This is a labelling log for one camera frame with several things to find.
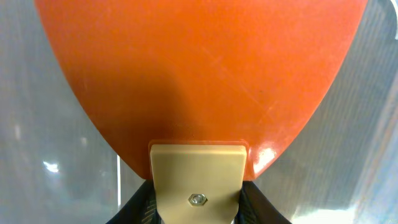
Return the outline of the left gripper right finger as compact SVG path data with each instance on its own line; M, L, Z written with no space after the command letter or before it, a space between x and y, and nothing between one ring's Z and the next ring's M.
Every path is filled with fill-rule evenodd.
M239 196L237 224L291 224L254 182L244 181Z

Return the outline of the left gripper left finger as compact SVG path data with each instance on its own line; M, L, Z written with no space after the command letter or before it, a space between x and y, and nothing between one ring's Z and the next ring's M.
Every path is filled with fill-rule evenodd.
M159 224L153 181L145 180L106 224Z

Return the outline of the orange scraper wooden handle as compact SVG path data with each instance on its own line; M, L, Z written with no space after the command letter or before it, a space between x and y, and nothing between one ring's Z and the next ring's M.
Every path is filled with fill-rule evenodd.
M70 88L159 223L236 223L330 89L360 0L38 0Z

